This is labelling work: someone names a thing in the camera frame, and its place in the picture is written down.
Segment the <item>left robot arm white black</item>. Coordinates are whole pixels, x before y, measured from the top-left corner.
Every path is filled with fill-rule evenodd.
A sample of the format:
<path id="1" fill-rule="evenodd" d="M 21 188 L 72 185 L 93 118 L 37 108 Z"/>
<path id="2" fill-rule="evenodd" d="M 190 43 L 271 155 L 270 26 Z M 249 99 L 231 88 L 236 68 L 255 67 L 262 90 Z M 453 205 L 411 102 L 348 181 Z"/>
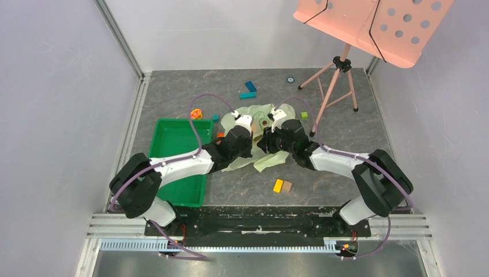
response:
<path id="1" fill-rule="evenodd" d="M 108 187 L 127 218 L 142 216 L 167 235 L 174 235 L 181 228 L 181 219 L 169 202 L 156 196 L 158 190 L 180 179 L 224 170 L 237 158 L 249 158 L 252 144 L 251 125 L 238 123 L 224 138 L 195 152 L 154 159 L 135 154 Z"/>

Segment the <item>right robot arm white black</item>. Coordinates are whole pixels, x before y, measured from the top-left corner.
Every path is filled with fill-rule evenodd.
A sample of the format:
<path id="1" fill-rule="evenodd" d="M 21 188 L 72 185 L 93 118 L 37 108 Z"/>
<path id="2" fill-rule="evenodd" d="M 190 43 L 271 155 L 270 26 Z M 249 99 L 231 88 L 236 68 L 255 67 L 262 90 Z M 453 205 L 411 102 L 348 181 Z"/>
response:
<path id="1" fill-rule="evenodd" d="M 350 234 L 356 224 L 372 216 L 386 218 L 403 201 L 412 204 L 412 182 L 384 150 L 355 154 L 328 148 L 310 140 L 297 119 L 286 120 L 279 128 L 265 128 L 257 145 L 265 153 L 288 152 L 301 167 L 355 181 L 360 196 L 335 213 L 333 228 L 337 234 Z"/>

